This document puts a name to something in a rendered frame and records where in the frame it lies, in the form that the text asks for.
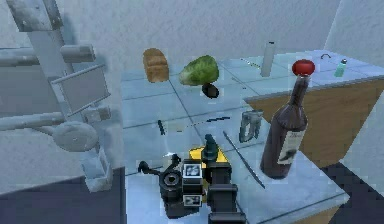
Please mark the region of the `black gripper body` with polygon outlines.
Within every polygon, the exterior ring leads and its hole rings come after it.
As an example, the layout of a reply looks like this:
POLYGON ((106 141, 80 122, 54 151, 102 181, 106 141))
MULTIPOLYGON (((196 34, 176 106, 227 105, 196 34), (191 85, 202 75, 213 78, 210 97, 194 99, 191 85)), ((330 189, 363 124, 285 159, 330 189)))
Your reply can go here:
POLYGON ((182 176, 177 170, 165 171, 159 177, 160 195, 168 218, 177 219, 188 215, 184 207, 182 176))

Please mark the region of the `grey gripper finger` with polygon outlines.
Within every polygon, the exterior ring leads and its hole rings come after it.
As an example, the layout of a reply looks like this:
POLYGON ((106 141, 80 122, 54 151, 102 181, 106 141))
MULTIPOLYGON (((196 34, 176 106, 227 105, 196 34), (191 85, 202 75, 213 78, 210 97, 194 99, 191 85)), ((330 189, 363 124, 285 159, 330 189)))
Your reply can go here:
POLYGON ((139 163, 138 171, 143 173, 143 174, 151 174, 151 175, 156 175, 156 176, 161 175, 160 171, 155 170, 155 169, 151 169, 145 161, 141 161, 139 163))
POLYGON ((171 164, 169 165, 169 170, 179 170, 180 169, 181 158, 177 154, 171 156, 171 164))

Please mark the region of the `wooden kitchen counter pale top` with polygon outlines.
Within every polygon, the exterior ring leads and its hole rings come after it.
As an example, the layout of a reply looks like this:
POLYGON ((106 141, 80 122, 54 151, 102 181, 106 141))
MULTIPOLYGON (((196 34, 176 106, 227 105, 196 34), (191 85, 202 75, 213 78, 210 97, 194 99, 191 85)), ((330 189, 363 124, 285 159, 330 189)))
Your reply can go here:
POLYGON ((163 164, 167 153, 158 120, 165 129, 168 153, 182 158, 190 149, 203 146, 206 134, 214 137, 231 163, 232 181, 238 187, 236 205, 245 213, 247 224, 292 224, 346 203, 350 197, 334 182, 333 174, 341 170, 339 161, 347 150, 357 144, 357 134, 384 91, 384 69, 349 59, 343 76, 335 77, 341 59, 341 55, 326 50, 280 54, 269 77, 261 76, 258 57, 222 61, 216 99, 207 98, 198 86, 180 84, 177 66, 172 67, 167 81, 159 83, 149 82, 141 71, 125 74, 121 92, 127 224, 207 224, 208 206, 183 218, 168 218, 157 177, 137 170, 140 161, 154 168, 163 164), (332 58, 321 59, 325 53, 332 58), (303 101, 308 127, 288 176, 274 180, 260 170, 261 156, 272 115, 289 100, 294 86, 291 66, 300 59, 316 65, 303 101), (241 143, 242 113, 257 109, 263 111, 259 136, 241 143), (231 119, 177 132, 182 126, 223 116, 231 119), (222 131, 265 189, 253 179, 222 131))

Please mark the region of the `yellow flat sponge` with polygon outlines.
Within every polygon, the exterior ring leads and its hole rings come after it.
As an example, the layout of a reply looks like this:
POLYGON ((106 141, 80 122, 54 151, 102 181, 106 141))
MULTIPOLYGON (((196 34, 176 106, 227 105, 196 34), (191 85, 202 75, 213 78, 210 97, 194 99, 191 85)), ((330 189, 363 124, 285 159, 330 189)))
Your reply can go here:
MULTIPOLYGON (((191 159, 201 159, 201 152, 203 149, 204 149, 203 146, 191 149, 189 151, 189 157, 191 159)), ((227 157, 225 156, 224 152, 221 149, 218 150, 218 156, 217 156, 216 161, 217 162, 227 162, 228 161, 227 157)))

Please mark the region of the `dark teal small bottle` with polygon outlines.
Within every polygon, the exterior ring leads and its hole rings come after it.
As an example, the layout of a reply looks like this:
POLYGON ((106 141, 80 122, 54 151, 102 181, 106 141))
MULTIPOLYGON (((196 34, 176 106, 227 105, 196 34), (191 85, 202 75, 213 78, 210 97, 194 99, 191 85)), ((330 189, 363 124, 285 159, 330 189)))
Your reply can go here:
POLYGON ((218 145, 211 134, 205 135, 205 146, 201 151, 201 159, 203 162, 216 161, 218 157, 218 145))

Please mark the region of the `long thin dark utensil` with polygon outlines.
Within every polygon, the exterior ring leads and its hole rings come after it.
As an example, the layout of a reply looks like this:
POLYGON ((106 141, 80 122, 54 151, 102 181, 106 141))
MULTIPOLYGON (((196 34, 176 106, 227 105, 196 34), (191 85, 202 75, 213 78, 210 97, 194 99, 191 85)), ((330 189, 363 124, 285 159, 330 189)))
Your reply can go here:
POLYGON ((239 156, 240 160, 243 162, 245 168, 249 171, 249 173, 251 174, 251 176, 253 177, 253 179, 263 188, 265 189, 265 185, 263 184, 263 182, 260 180, 260 178, 257 176, 257 174, 255 173, 255 171, 252 169, 252 167, 249 165, 249 163, 247 162, 247 160, 243 157, 243 155, 239 152, 239 149, 236 147, 236 145, 233 143, 233 141, 231 140, 231 138, 229 137, 229 135, 225 132, 225 131, 222 131, 223 133, 223 136, 225 137, 225 139, 229 142, 229 144, 232 146, 232 148, 235 150, 235 152, 237 153, 237 155, 239 156))

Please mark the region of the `dark brown potato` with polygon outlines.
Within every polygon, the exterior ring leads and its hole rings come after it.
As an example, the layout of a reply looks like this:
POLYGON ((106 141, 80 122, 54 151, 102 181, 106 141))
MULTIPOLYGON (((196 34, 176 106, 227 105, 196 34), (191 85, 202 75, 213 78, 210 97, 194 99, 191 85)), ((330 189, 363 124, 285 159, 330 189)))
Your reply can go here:
POLYGON ((202 86, 202 92, 211 99, 219 96, 219 90, 211 83, 204 84, 202 86))

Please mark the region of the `green lettuce head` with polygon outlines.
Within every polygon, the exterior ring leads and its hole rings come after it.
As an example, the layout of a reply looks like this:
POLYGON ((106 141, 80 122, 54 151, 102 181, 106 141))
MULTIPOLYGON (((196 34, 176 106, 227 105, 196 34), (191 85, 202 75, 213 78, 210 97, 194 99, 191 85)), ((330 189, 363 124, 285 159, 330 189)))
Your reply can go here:
POLYGON ((188 63, 179 73, 182 85, 198 86, 215 82, 219 78, 216 60, 210 55, 200 56, 188 63))

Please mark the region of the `brown bread loaf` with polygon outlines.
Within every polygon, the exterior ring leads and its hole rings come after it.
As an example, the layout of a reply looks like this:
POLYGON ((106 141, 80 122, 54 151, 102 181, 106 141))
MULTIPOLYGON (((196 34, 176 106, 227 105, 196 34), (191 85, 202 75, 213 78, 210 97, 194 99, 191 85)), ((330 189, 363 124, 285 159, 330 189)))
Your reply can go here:
POLYGON ((164 82, 169 79, 168 62, 165 55, 159 49, 146 49, 143 52, 143 65, 149 82, 164 82))

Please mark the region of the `dark red wine bottle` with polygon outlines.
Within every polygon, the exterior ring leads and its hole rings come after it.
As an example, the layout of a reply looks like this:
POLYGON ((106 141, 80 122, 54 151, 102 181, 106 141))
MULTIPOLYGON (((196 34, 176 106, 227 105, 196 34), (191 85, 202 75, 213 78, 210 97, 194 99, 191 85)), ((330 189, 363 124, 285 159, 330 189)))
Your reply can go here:
POLYGON ((308 119, 302 102, 309 80, 309 76, 298 76, 289 101, 272 117, 260 162, 261 171, 272 179, 288 175, 305 135, 308 119))

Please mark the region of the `white tall cylinder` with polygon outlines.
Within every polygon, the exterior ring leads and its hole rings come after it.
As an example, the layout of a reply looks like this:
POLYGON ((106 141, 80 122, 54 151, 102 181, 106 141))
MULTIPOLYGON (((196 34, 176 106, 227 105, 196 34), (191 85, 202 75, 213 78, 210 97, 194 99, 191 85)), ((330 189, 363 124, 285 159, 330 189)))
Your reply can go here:
POLYGON ((261 76, 269 77, 272 69, 272 64, 275 55, 276 45, 273 41, 266 44, 263 56, 263 62, 261 66, 261 76))

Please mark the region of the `red tomato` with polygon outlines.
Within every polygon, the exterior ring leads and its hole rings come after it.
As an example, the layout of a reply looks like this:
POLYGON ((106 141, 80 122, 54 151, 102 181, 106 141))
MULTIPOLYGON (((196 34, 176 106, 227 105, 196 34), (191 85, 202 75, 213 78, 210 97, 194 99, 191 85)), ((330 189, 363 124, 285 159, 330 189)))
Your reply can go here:
POLYGON ((311 60, 301 59, 292 65, 292 72, 296 76, 310 76, 315 71, 315 64, 311 60))

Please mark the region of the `green small bottle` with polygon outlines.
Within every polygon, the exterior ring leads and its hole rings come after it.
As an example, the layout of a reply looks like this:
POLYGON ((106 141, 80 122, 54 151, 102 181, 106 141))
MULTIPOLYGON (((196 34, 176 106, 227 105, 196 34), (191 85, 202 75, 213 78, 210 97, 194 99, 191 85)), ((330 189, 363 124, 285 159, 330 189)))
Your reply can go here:
POLYGON ((334 76, 335 77, 342 77, 346 68, 347 60, 342 59, 340 63, 337 65, 337 68, 335 70, 334 76))

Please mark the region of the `black handled knife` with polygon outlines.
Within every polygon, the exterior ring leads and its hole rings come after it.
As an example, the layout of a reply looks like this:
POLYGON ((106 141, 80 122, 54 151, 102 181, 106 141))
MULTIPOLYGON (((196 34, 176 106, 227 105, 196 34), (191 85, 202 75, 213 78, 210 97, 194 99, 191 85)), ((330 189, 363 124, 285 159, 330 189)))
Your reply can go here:
POLYGON ((168 143, 167 143, 166 133, 165 133, 165 129, 163 127, 162 121, 158 120, 157 124, 158 124, 158 128, 160 131, 160 135, 162 136, 161 138, 162 138, 163 145, 164 145, 164 151, 165 151, 165 153, 168 153, 168 151, 169 151, 168 143))

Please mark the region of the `black handled thin utensil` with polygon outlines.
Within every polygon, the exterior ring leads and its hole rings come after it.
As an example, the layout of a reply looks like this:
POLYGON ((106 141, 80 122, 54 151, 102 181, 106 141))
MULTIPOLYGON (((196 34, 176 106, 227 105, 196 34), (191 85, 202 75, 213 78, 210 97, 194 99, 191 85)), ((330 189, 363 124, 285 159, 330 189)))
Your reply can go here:
POLYGON ((184 131, 186 128, 188 127, 193 127, 193 126, 197 126, 197 125, 200 125, 200 124, 205 124, 205 123, 211 123, 211 122, 217 122, 217 121, 223 121, 223 120, 229 120, 231 119, 231 117, 228 117, 228 116, 223 116, 223 117, 217 117, 217 118, 210 118, 210 119, 207 119, 205 121, 200 121, 200 122, 196 122, 196 123, 192 123, 190 125, 186 125, 186 126, 182 126, 180 128, 177 129, 177 132, 182 132, 184 131))

